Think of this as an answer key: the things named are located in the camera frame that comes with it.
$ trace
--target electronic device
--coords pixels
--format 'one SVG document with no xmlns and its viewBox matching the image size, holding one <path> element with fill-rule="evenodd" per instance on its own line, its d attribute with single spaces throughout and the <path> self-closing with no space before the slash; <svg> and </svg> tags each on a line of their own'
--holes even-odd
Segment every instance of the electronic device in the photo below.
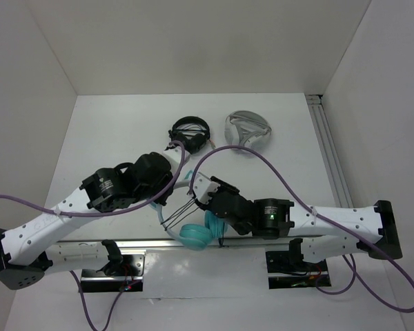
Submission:
<svg viewBox="0 0 414 331">
<path fill-rule="evenodd" d="M 259 157 L 294 200 L 270 197 L 247 200 L 235 186 L 199 171 L 208 157 L 235 148 Z M 367 253 L 372 259 L 388 260 L 414 289 L 414 280 L 394 261 L 402 258 L 402 250 L 389 201 L 354 209 L 305 204 L 268 160 L 244 146 L 223 146 L 212 150 L 201 158 L 190 179 L 177 181 L 189 157 L 184 143 L 172 141 L 171 146 L 161 153 L 151 152 L 141 155 L 135 163 L 97 170 L 51 209 L 0 195 L 0 199 L 16 201 L 42 212 L 17 228 L 0 228 L 0 281 L 11 290 L 19 290 L 55 272 L 77 269 L 101 270 L 107 275 L 120 272 L 124 258 L 112 240 L 57 242 L 96 219 L 151 205 L 166 233 L 192 250 L 203 250 L 212 245 L 213 238 L 224 235 L 227 225 L 240 235 L 251 234 L 265 240 L 290 239 L 287 255 L 292 263 L 319 263 L 342 255 L 353 271 L 353 280 L 346 289 L 356 278 L 363 283 L 351 255 L 359 252 Z M 214 217 L 206 220 L 205 226 L 184 225 L 176 234 L 164 220 L 162 208 L 174 190 L 187 187 L 191 203 Z M 130 207 L 131 203 L 140 201 L 144 202 Z M 351 256 L 353 264 L 345 257 L 346 254 Z M 71 273 L 82 294 L 77 275 Z M 380 301 L 399 312 L 414 312 L 414 306 L 399 308 Z"/>
<path fill-rule="evenodd" d="M 196 116 L 187 116 L 173 124 L 168 131 L 171 141 L 183 143 L 187 152 L 198 153 L 210 140 L 210 128 L 207 122 Z"/>
<path fill-rule="evenodd" d="M 262 116 L 238 110 L 227 116 L 224 136 L 229 145 L 260 150 L 270 139 L 271 127 Z"/>
</svg>

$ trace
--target white headphones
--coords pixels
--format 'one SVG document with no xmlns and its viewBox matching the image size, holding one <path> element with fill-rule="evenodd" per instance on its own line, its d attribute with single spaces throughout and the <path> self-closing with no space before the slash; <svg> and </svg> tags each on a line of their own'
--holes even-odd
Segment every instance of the white headphones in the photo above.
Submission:
<svg viewBox="0 0 414 331">
<path fill-rule="evenodd" d="M 271 127 L 262 116 L 238 110 L 227 116 L 224 135 L 229 145 L 258 149 L 270 139 Z"/>
</svg>

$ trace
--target table surface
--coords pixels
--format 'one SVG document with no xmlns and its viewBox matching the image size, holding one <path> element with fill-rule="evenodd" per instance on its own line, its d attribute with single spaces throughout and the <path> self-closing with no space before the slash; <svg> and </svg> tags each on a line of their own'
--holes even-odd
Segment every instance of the table surface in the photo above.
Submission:
<svg viewBox="0 0 414 331">
<path fill-rule="evenodd" d="M 46 206 L 67 197 L 81 181 L 100 168 L 135 162 L 169 142 L 168 130 L 189 115 L 207 121 L 212 140 L 226 144 L 224 122 L 231 112 L 250 110 L 262 115 L 273 128 L 263 155 L 285 176 L 305 202 L 335 206 L 315 129 L 303 94 L 161 94 L 80 96 L 66 134 Z M 181 175 L 193 169 L 211 147 L 193 155 Z M 256 157 L 222 151 L 207 160 L 201 171 L 237 186 L 247 199 L 291 199 L 271 170 Z M 180 189 L 169 198 L 164 216 L 188 201 Z M 202 211 L 184 220 L 203 223 Z M 236 237 L 233 229 L 227 237 Z M 149 207 L 118 217 L 106 217 L 82 227 L 66 239 L 167 238 L 156 213 Z"/>
<path fill-rule="evenodd" d="M 168 142 L 167 130 L 182 116 L 205 119 L 216 144 L 223 145 L 224 119 L 234 110 L 254 110 L 268 119 L 273 140 L 264 155 L 305 201 L 335 205 L 304 95 L 190 94 L 79 97 L 47 206 L 61 201 L 98 168 L 162 150 Z M 184 172 L 199 158 L 193 157 Z M 222 152 L 202 170 L 237 185 L 248 199 L 290 198 L 269 169 L 254 158 Z M 169 200 L 169 210 L 185 199 L 185 192 L 177 192 Z M 198 214 L 190 221 L 201 220 L 202 214 Z M 166 236 L 154 212 L 144 208 L 92 222 L 68 238 Z M 365 280 L 395 304 L 383 263 L 365 254 L 357 254 L 356 259 Z M 378 303 L 359 282 L 336 297 L 313 288 L 269 290 L 261 248 L 161 251 L 148 254 L 146 261 L 144 291 L 122 296 L 109 330 L 176 331 L 182 325 L 199 331 L 404 330 L 400 315 Z M 341 289 L 351 278 L 348 267 L 340 257 L 327 262 L 334 285 L 331 290 Z M 114 297 L 115 293 L 86 295 L 90 316 L 99 330 Z M 53 274 L 17 291 L 6 330 L 89 330 L 72 277 L 67 272 Z"/>
</svg>

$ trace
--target wall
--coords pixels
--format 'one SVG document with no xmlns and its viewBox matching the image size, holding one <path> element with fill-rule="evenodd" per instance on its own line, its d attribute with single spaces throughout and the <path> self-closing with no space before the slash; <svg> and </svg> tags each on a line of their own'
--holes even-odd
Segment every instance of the wall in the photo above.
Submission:
<svg viewBox="0 0 414 331">
<path fill-rule="evenodd" d="M 78 94 L 321 94 L 370 2 L 26 1 Z"/>
<path fill-rule="evenodd" d="M 392 201 L 414 277 L 414 0 L 373 0 L 324 97 L 356 205 Z M 414 296 L 391 267 L 401 306 Z M 414 314 L 403 315 L 414 330 Z"/>
<path fill-rule="evenodd" d="M 0 0 L 0 193 L 44 204 L 76 97 L 25 3 Z M 34 215 L 0 202 L 0 228 Z M 0 330 L 13 298 L 0 283 Z"/>
</svg>

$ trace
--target purple cable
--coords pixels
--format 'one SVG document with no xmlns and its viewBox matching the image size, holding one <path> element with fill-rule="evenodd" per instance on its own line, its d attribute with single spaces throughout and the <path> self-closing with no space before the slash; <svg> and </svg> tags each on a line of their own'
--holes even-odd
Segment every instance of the purple cable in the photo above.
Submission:
<svg viewBox="0 0 414 331">
<path fill-rule="evenodd" d="M 344 258 L 345 262 L 347 262 L 347 264 L 350 264 L 350 263 L 349 263 L 349 261 L 348 261 L 348 259 L 346 258 L 346 256 L 345 256 L 345 255 L 342 255 L 342 257 Z M 356 261 L 354 260 L 354 256 L 353 256 L 352 254 L 350 254 L 350 258 L 351 258 L 351 261 L 353 262 L 353 268 L 354 268 L 354 270 L 356 270 Z M 324 276 L 324 275 L 322 275 L 321 277 L 319 277 L 318 279 L 316 279 L 316 288 L 317 288 L 320 292 L 325 293 L 325 294 L 328 294 L 328 295 L 338 295 L 338 294 L 345 293 L 346 291 L 348 291 L 348 290 L 351 288 L 351 286 L 353 286 L 354 281 L 356 280 L 356 274 L 353 272 L 353 277 L 351 277 L 350 283 L 349 283 L 349 284 L 348 284 L 345 288 L 341 289 L 340 291 L 329 292 L 329 291 L 327 291 L 327 290 L 323 290 L 323 289 L 319 286 L 319 282 L 320 282 L 320 281 L 321 281 L 321 279 L 323 279 L 324 277 L 325 277 L 325 276 Z"/>
<path fill-rule="evenodd" d="M 74 277 L 74 280 L 77 283 L 78 292 L 80 293 L 81 303 L 83 304 L 83 310 L 84 310 L 84 314 L 86 316 L 86 320 L 88 321 L 89 326 L 90 326 L 90 328 L 93 331 L 98 331 L 96 329 L 94 323 L 92 323 L 92 321 L 90 320 L 90 316 L 89 316 L 89 312 L 88 312 L 88 306 L 86 305 L 86 300 L 84 299 L 83 288 L 81 287 L 80 280 L 78 279 L 78 276 L 77 276 L 77 274 L 75 274 L 75 272 L 73 272 L 73 271 L 69 271 L 69 272 L 72 275 L 72 277 Z M 115 308 L 115 304 L 117 303 L 118 299 L 120 298 L 120 296 L 123 293 L 124 293 L 124 291 L 118 293 L 117 296 L 115 297 L 115 300 L 113 301 L 112 306 L 110 307 L 110 311 L 109 311 L 109 315 L 108 315 L 108 320 L 106 321 L 106 325 L 104 326 L 104 329 L 102 331 L 106 331 L 106 329 L 108 328 L 109 323 L 110 323 L 110 318 L 112 317 L 112 313 L 113 313 L 113 310 Z"/>
<path fill-rule="evenodd" d="M 297 196 L 296 193 L 294 193 L 293 189 L 287 184 L 287 182 L 285 181 L 283 176 L 276 170 L 276 168 L 265 157 L 260 155 L 260 153 L 255 152 L 254 150 L 251 150 L 250 148 L 247 148 L 247 147 L 244 147 L 244 146 L 223 146 L 223 147 L 216 148 L 215 150 L 212 150 L 211 152 L 204 155 L 201 158 L 201 160 L 199 160 L 198 164 L 195 166 L 195 169 L 193 170 L 192 179 L 190 180 L 190 187 L 189 187 L 189 192 L 190 193 L 193 192 L 193 183 L 195 182 L 195 177 L 196 177 L 196 174 L 199 170 L 199 167 L 201 167 L 201 164 L 205 160 L 207 160 L 207 158 L 211 157 L 214 153 L 218 153 L 218 152 L 221 152 L 222 150 L 229 150 L 229 149 L 245 150 L 245 151 L 255 155 L 256 157 L 260 158 L 276 174 L 276 177 L 282 182 L 282 184 L 285 186 L 285 188 L 288 190 L 288 192 L 291 194 L 291 196 L 298 202 L 298 204 L 300 204 L 300 206 L 303 207 L 303 209 L 305 209 L 307 212 L 309 212 L 311 214 L 315 214 L 313 212 L 313 210 L 310 207 L 308 207 L 306 205 L 306 203 L 304 203 Z M 361 236 L 361 235 L 357 234 L 356 232 L 344 227 L 343 225 L 338 224 L 338 222 L 333 221 L 332 219 L 329 219 L 328 217 L 325 217 L 324 215 L 321 215 L 321 214 L 317 213 L 317 214 L 315 214 L 315 216 L 317 218 L 321 219 L 322 221 L 325 221 L 325 222 L 335 226 L 336 228 L 339 228 L 340 230 L 345 231 L 346 233 L 350 234 L 351 236 L 353 236 L 353 237 L 359 239 L 361 242 L 365 243 L 372 250 L 375 250 L 376 252 L 380 253 L 386 260 L 389 261 L 389 263 L 391 263 L 397 270 L 399 270 L 399 272 L 406 278 L 406 280 L 409 282 L 409 284 L 414 289 L 414 280 L 411 278 L 411 276 L 397 262 L 395 262 L 392 257 L 390 257 L 387 253 L 385 253 L 383 250 L 378 248 L 374 243 L 371 243 L 369 240 L 367 240 L 363 236 Z M 348 263 L 348 266 L 350 266 L 351 270 L 353 270 L 353 273 L 355 274 L 355 276 L 357 278 L 359 278 L 359 274 L 357 273 L 357 271 L 355 271 L 355 269 L 353 269 L 353 266 L 348 262 L 348 260 L 346 260 L 346 262 Z M 366 285 L 365 282 L 363 280 L 361 280 L 361 278 L 359 278 L 359 281 L 362 283 L 362 285 L 364 285 L 364 286 Z M 414 312 L 414 306 L 411 307 L 411 308 L 400 308 L 400 307 L 391 305 L 391 304 L 385 302 L 383 299 L 380 299 L 379 296 L 369 286 L 365 286 L 365 288 L 377 300 L 379 300 L 380 302 L 382 302 L 384 305 L 386 305 L 387 307 L 389 307 L 391 309 L 394 309 L 398 312 L 406 312 L 406 313 Z"/>
<path fill-rule="evenodd" d="M 123 210 L 118 210 L 117 212 L 92 212 L 89 214 L 84 214 L 82 212 L 60 212 L 60 215 L 63 216 L 67 216 L 67 217 L 109 217 L 109 216 L 117 216 L 117 215 L 122 215 L 122 214 L 126 214 L 128 212 L 133 212 L 134 210 L 138 210 L 146 205 L 148 205 L 149 203 L 153 202 L 154 200 L 158 199 L 161 195 L 163 195 L 169 188 L 171 188 L 176 181 L 178 180 L 179 177 L 179 173 L 181 172 L 182 167 L 184 166 L 184 159 L 186 157 L 186 151 L 184 150 L 184 145 L 180 142 L 180 141 L 171 141 L 170 144 L 173 145 L 178 145 L 179 147 L 181 147 L 181 162 L 179 163 L 178 169 L 175 173 L 175 175 L 173 176 L 173 178 L 169 181 L 169 183 L 166 185 L 165 188 L 163 188 L 161 191 L 159 191 L 155 196 L 151 197 L 149 200 L 146 200 L 138 205 L 134 205 L 131 208 L 126 208 Z M 44 207 L 41 207 L 39 205 L 36 205 L 34 203 L 31 203 L 29 201 L 20 199 L 20 198 L 16 198 L 10 195 L 5 195 L 5 194 L 0 194 L 0 199 L 5 199 L 5 200 L 11 200 L 17 203 L 20 203 L 22 205 L 26 205 L 28 207 L 31 207 L 35 210 L 38 210 L 40 212 L 44 212 L 46 214 L 55 214 L 55 211 L 52 209 L 47 209 Z"/>
</svg>

